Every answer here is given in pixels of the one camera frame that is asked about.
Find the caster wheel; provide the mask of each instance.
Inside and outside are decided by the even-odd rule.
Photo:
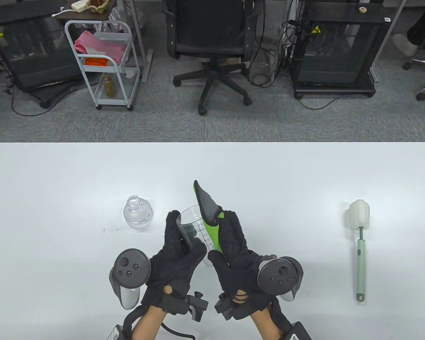
[[[206,113],[207,113],[207,110],[203,106],[198,107],[198,114],[199,115],[204,116],[204,115],[206,115]]]
[[[245,67],[245,65],[242,65],[241,67],[241,74],[243,76],[248,76],[249,75],[249,69]]]
[[[50,107],[50,102],[39,102],[39,106],[43,109],[48,109]]]
[[[252,104],[252,100],[250,99],[250,97],[244,97],[244,105],[249,106],[251,104]]]
[[[415,96],[415,99],[418,101],[425,100],[425,93],[420,92],[419,94],[417,94],[417,96]]]

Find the black office chair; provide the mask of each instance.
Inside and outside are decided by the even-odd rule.
[[[248,75],[245,61],[253,56],[256,23],[263,0],[163,0],[162,11],[167,22],[167,51],[176,59],[180,55],[209,58],[204,69],[173,77],[174,86],[181,81],[206,78],[198,102],[199,115],[206,115],[204,102],[215,79],[252,104],[247,91],[227,77],[240,70]],[[220,58],[241,58],[237,65],[220,66]]]

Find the glass bottle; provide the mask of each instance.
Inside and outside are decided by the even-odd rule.
[[[123,215],[131,228],[141,228],[151,221],[153,209],[146,199],[134,195],[128,198]]]

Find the chair mesh backrest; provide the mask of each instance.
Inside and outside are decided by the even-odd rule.
[[[196,45],[236,45],[244,29],[242,0],[167,0],[176,16],[177,38]]]

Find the plastic bottle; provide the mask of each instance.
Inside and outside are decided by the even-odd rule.
[[[113,83],[109,73],[104,75],[104,89],[106,91],[107,97],[115,98],[117,96],[117,91],[115,91],[115,84]]]
[[[153,209],[146,199],[130,196],[123,210],[123,215],[131,228],[141,228],[151,221]]]

